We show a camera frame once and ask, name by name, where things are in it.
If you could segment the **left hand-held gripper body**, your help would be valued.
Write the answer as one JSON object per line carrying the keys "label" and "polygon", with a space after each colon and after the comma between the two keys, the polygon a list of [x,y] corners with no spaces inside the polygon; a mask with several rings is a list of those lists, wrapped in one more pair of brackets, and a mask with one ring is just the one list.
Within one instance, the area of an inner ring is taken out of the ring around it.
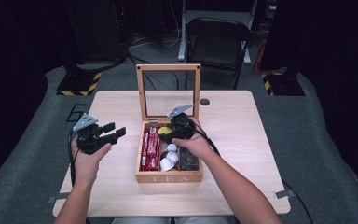
{"label": "left hand-held gripper body", "polygon": [[77,133],[77,146],[86,154],[93,154],[107,143],[114,145],[116,142],[108,142],[103,126],[97,124],[98,120],[85,113],[72,128]]}

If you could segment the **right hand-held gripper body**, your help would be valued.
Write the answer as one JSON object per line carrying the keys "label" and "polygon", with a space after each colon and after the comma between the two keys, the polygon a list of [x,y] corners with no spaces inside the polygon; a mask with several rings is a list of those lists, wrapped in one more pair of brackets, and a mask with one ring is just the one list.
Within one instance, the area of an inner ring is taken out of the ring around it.
{"label": "right hand-held gripper body", "polygon": [[178,139],[190,139],[195,131],[195,123],[185,113],[186,110],[192,108],[194,105],[181,105],[177,106],[169,115],[170,123],[168,127],[172,129],[172,133],[175,135],[174,138]]}

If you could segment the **wooden box with glass lid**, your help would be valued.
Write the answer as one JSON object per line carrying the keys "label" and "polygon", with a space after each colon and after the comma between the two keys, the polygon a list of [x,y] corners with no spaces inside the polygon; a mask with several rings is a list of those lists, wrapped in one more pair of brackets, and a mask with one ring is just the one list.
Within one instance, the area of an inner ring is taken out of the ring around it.
{"label": "wooden box with glass lid", "polygon": [[[200,182],[203,171],[199,160],[198,171],[182,171],[180,167],[180,147],[176,152],[179,155],[179,162],[169,171],[160,170],[160,161],[167,158],[167,143],[159,139],[158,147],[158,169],[155,171],[141,170],[141,157],[143,149],[144,133],[148,133],[151,127],[168,126],[170,118],[168,115],[181,105],[193,104],[185,113],[191,119],[197,119],[200,111],[200,66],[198,64],[138,64],[136,66],[140,108],[142,115],[142,128],[139,152],[137,157],[135,176],[140,183],[186,183]],[[179,84],[177,89],[167,88],[163,90],[146,79],[150,75],[157,76],[159,81],[163,81],[169,74],[179,74],[185,80]]]}

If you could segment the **person's right hand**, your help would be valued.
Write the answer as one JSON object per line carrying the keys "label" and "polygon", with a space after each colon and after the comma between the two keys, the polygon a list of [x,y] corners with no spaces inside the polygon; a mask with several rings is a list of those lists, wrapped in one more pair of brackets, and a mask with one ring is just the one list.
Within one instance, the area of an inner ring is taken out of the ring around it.
{"label": "person's right hand", "polygon": [[192,119],[196,125],[196,132],[190,139],[173,138],[172,142],[179,147],[187,148],[193,155],[204,162],[207,162],[215,155],[208,141],[205,139],[206,133],[200,127],[197,119]]}

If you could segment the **person's left hand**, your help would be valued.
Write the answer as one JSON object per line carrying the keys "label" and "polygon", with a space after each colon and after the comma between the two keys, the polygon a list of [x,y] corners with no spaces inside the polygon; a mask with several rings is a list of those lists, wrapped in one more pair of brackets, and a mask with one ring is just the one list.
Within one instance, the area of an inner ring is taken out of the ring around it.
{"label": "person's left hand", "polygon": [[77,146],[77,137],[71,142],[72,155],[75,165],[75,188],[91,188],[97,178],[99,163],[111,150],[110,143],[105,144],[95,153],[89,155],[82,152]]}

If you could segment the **red snack packet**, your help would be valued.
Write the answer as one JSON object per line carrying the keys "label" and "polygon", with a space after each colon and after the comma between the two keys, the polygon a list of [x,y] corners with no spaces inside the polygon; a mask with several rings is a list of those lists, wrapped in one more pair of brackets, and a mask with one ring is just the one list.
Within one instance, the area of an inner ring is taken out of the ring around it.
{"label": "red snack packet", "polygon": [[158,127],[151,127],[148,132],[147,169],[155,171],[158,169]]}
{"label": "red snack packet", "polygon": [[147,171],[148,170],[148,136],[149,133],[144,133],[143,139],[143,149],[142,149],[142,157],[141,157],[141,170]]}

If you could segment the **dark foil packets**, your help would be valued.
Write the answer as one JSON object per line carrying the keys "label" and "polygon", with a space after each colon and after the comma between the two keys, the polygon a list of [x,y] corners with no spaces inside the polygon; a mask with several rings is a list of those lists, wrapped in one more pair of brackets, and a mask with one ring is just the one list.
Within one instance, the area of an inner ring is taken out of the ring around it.
{"label": "dark foil packets", "polygon": [[187,148],[180,148],[180,167],[182,171],[198,171],[199,159]]}

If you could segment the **striped black stand base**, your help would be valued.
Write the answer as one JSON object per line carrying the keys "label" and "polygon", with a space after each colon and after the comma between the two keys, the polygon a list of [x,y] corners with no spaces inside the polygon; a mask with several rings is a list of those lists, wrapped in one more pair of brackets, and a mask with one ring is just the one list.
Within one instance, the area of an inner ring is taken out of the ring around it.
{"label": "striped black stand base", "polygon": [[58,86],[56,94],[65,96],[91,95],[95,91],[101,76],[101,73],[66,74]]}
{"label": "striped black stand base", "polygon": [[265,89],[271,96],[304,96],[305,92],[295,77],[282,73],[266,72],[261,74]]}

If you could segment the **grey tape strip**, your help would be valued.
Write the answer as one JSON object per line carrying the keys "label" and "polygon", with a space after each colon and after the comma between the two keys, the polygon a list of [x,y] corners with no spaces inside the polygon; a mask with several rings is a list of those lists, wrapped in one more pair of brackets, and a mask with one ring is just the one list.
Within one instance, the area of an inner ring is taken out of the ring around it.
{"label": "grey tape strip", "polygon": [[277,199],[281,199],[281,198],[291,198],[294,197],[296,195],[296,193],[292,190],[281,190],[281,191],[274,191],[274,195]]}
{"label": "grey tape strip", "polygon": [[47,203],[55,203],[58,200],[66,199],[69,195],[69,192],[58,193],[55,196],[49,196],[47,199]]}

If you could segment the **person's grey pants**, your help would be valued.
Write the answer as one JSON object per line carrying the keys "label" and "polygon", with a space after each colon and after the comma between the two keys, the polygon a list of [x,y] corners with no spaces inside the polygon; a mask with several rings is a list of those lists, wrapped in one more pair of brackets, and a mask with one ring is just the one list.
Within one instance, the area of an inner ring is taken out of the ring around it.
{"label": "person's grey pants", "polygon": [[228,217],[117,217],[111,224],[230,224]]}

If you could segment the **black folding chair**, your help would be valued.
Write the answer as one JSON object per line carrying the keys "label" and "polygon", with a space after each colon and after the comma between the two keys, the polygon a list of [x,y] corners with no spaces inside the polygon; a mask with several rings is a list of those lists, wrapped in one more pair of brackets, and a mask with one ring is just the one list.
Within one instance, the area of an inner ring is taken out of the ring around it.
{"label": "black folding chair", "polygon": [[215,69],[206,82],[236,90],[251,37],[250,29],[239,21],[193,19],[186,26],[186,62]]}

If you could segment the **black equipment cabinet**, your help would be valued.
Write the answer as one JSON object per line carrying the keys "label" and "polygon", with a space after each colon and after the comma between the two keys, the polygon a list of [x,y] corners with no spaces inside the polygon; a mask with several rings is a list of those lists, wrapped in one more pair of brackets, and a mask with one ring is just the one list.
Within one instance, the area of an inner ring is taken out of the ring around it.
{"label": "black equipment cabinet", "polygon": [[122,63],[129,24],[123,0],[62,0],[85,62]]}

